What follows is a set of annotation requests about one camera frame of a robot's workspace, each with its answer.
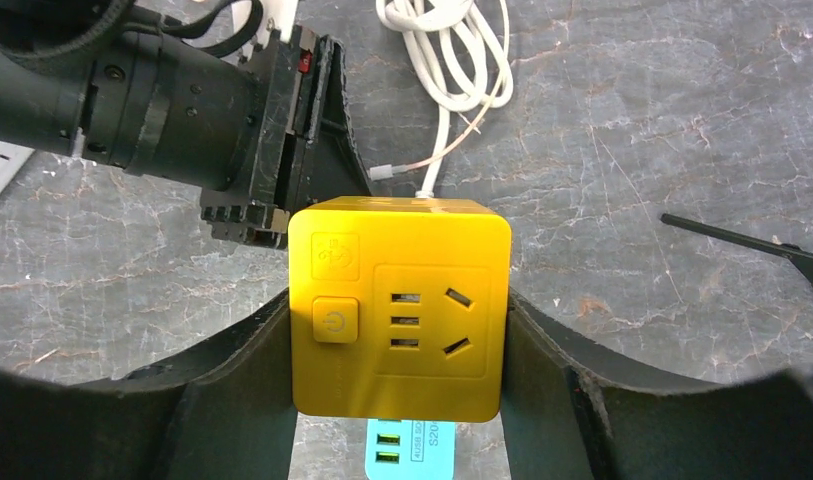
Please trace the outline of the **teal power strip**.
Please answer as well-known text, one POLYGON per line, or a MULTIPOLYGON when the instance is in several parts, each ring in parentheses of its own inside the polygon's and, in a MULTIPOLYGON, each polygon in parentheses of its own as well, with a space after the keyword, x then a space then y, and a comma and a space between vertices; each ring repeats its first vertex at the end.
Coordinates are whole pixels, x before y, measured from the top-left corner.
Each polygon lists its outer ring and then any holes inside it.
POLYGON ((454 478, 454 422, 369 419, 366 426, 368 479, 454 478))

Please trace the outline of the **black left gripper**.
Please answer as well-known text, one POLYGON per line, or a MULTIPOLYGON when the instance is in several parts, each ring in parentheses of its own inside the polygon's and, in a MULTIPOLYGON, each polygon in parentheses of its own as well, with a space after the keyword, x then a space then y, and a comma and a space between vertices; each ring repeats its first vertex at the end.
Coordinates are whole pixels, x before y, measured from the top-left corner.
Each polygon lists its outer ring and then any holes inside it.
POLYGON ((200 46, 220 13, 183 22, 133 1, 0 1, 0 141, 200 189, 214 238, 282 249, 299 211, 369 196, 343 45, 266 8, 200 46))

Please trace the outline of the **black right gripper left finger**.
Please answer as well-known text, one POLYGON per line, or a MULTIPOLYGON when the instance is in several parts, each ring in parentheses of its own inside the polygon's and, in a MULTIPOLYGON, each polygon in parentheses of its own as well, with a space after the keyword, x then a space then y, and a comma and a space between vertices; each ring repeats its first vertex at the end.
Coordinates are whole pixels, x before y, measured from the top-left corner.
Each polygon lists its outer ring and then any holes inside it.
POLYGON ((296 420, 280 293, 120 379, 0 369, 0 479, 284 479, 296 420))

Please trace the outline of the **yellow cube socket adapter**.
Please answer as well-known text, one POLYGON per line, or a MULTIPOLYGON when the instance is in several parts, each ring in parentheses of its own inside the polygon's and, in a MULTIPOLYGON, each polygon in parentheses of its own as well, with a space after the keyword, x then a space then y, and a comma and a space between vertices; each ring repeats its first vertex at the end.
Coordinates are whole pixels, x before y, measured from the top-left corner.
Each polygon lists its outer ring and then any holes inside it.
POLYGON ((512 229, 472 200, 343 196, 288 228, 292 400, 309 416, 500 409, 512 229))

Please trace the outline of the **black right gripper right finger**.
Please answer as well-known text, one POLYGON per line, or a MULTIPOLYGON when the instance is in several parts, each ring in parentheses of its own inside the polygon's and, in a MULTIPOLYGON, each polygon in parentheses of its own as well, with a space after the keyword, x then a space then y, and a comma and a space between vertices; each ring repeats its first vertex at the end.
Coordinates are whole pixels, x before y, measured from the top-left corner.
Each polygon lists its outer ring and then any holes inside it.
POLYGON ((716 384, 509 296, 500 416, 515 479, 813 479, 813 365, 716 384))

